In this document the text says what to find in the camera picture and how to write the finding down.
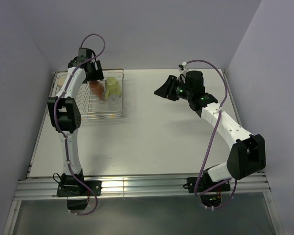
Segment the orange ceramic mug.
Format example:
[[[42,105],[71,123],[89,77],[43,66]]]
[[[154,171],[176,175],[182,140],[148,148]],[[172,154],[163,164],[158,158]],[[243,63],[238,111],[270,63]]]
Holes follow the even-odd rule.
[[[97,96],[100,100],[103,100],[104,86],[100,81],[90,81],[89,88],[93,95]]]

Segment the pale yellow ceramic mug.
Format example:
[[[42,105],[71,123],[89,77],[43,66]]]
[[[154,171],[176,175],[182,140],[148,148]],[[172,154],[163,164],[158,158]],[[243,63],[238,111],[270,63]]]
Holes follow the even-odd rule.
[[[108,77],[105,81],[105,99],[107,100],[110,96],[120,96],[122,94],[120,84],[115,77]]]

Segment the large clear glass cup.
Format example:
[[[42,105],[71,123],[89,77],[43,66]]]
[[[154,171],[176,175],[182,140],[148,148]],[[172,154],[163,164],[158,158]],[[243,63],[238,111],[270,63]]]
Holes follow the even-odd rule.
[[[119,111],[122,109],[122,100],[118,95],[108,97],[108,107],[110,111]]]

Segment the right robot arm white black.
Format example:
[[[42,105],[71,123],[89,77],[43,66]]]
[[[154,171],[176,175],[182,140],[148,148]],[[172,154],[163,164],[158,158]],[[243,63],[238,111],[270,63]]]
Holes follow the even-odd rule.
[[[212,125],[213,133],[219,133],[230,148],[226,162],[200,170],[196,191],[212,191],[225,180],[240,180],[266,167],[264,138],[245,130],[222,110],[218,100],[205,91],[202,72],[188,71],[179,77],[170,75],[154,94],[171,101],[188,101],[190,108]]]

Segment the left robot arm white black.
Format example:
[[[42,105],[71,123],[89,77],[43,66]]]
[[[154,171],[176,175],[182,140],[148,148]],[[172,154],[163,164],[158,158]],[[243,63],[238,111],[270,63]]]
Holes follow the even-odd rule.
[[[63,152],[63,173],[59,176],[58,197],[87,193],[78,155],[77,135],[82,118],[76,98],[82,84],[104,79],[100,61],[92,49],[80,47],[68,63],[68,74],[60,91],[47,101],[50,121],[58,132]]]

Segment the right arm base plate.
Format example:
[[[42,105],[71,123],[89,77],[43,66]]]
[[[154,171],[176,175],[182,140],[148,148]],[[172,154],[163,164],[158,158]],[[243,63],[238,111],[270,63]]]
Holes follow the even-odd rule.
[[[196,180],[197,180],[197,177],[188,177],[187,182],[183,185],[183,188],[187,189],[188,193],[194,193]],[[219,183],[221,183],[221,181],[213,182],[211,181],[211,179],[201,179],[198,184],[197,192],[198,193],[203,192],[211,187],[214,187],[215,185]],[[217,192],[218,190],[220,190],[221,192],[228,192],[231,190],[230,184],[224,183],[222,185],[219,185],[211,189],[209,192]]]

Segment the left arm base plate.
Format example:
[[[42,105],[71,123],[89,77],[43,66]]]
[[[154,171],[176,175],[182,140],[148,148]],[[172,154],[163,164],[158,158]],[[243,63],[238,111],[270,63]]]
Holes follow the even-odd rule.
[[[85,181],[84,184],[90,188],[96,196],[101,195],[102,181],[90,180]],[[77,196],[90,196],[92,193],[83,185],[63,185],[58,186],[57,197],[77,197]]]

